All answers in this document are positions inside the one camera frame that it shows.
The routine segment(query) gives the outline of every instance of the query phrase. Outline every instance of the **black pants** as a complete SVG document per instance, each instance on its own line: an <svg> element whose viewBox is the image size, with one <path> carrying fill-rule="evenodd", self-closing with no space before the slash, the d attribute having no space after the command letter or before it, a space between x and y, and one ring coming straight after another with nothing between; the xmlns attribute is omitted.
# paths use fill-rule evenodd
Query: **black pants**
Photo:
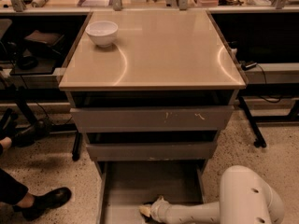
<svg viewBox="0 0 299 224"><path fill-rule="evenodd" d="M28 188L0 168L0 202L17 204L28 192Z"/></svg>

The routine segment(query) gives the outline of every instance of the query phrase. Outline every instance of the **beige tabletop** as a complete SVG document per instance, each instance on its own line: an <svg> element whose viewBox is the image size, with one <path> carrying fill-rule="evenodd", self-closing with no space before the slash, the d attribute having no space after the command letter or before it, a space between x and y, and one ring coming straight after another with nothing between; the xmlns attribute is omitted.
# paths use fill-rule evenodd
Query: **beige tabletop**
<svg viewBox="0 0 299 224"><path fill-rule="evenodd" d="M66 68L62 91L242 89L246 86L205 10L98 10L114 21L109 48L86 33Z"/></svg>

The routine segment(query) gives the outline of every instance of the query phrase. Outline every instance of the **black shoe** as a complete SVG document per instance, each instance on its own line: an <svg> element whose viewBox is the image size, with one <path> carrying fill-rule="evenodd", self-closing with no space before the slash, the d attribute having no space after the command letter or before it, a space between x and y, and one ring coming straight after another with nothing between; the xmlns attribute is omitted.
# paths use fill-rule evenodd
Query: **black shoe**
<svg viewBox="0 0 299 224"><path fill-rule="evenodd" d="M15 121L18 115L8 108L0 120L0 140L5 137L11 137L14 134L17 122Z"/></svg>
<svg viewBox="0 0 299 224"><path fill-rule="evenodd" d="M11 137L13 147L31 146L35 140L46 137L50 133L51 123L49 119L40 119L23 131L17 132Z"/></svg>
<svg viewBox="0 0 299 224"><path fill-rule="evenodd" d="M35 196L34 204L29 208L13 206L15 212L21 212L27 221L38 219L47 209L54 209L66 204L72 196L68 188L59 188L46 193L43 196Z"/></svg>

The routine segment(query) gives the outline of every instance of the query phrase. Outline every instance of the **person's leg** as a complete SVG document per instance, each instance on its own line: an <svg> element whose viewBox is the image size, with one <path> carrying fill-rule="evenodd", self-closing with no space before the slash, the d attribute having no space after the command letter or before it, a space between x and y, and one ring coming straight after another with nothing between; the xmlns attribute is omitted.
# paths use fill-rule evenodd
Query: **person's leg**
<svg viewBox="0 0 299 224"><path fill-rule="evenodd" d="M28 192L28 188L0 169L0 202L15 205Z"/></svg>
<svg viewBox="0 0 299 224"><path fill-rule="evenodd" d="M10 147L27 147L31 146L35 140L39 140L50 134L51 122L49 119L39 119L33 125L18 131L15 127L7 131L1 130L0 143L3 144L3 149Z"/></svg>
<svg viewBox="0 0 299 224"><path fill-rule="evenodd" d="M26 220L34 220L47 209L58 208L71 198L70 189L54 189L45 195L35 196L28 188L0 169L0 202L11 204L15 212L21 212Z"/></svg>

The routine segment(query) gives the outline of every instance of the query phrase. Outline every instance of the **table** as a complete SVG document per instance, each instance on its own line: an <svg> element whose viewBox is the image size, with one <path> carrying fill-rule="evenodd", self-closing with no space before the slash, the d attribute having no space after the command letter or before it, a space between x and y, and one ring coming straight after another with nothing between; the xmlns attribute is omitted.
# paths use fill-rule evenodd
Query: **table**
<svg viewBox="0 0 299 224"><path fill-rule="evenodd" d="M141 223L137 206L165 187L195 202L177 190L185 172L163 179L165 166L204 171L246 81L204 10L99 9L98 20L119 25L117 40L103 49L84 34L59 88L102 178L100 219Z"/></svg>

